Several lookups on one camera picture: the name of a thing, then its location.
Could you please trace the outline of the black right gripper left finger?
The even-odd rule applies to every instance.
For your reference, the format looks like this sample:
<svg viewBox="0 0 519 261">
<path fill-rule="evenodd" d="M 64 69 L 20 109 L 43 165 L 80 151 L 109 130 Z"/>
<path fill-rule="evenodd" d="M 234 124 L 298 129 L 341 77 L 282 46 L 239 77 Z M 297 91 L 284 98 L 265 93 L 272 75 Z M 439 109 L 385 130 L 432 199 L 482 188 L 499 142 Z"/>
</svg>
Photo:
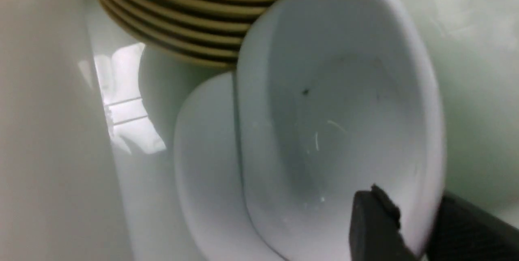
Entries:
<svg viewBox="0 0 519 261">
<path fill-rule="evenodd" d="M 349 228 L 352 261 L 419 261 L 400 233 L 401 211 L 378 185 L 354 195 Z"/>
</svg>

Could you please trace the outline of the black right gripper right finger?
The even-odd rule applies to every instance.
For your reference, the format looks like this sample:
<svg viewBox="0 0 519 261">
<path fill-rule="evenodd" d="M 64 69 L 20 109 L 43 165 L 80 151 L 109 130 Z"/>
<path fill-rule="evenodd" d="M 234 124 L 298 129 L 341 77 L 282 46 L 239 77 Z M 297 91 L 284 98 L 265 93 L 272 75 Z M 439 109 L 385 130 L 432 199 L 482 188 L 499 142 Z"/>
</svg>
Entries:
<svg viewBox="0 0 519 261">
<path fill-rule="evenodd" d="M 429 261 L 517 261 L 519 231 L 446 192 L 426 250 Z"/>
</svg>

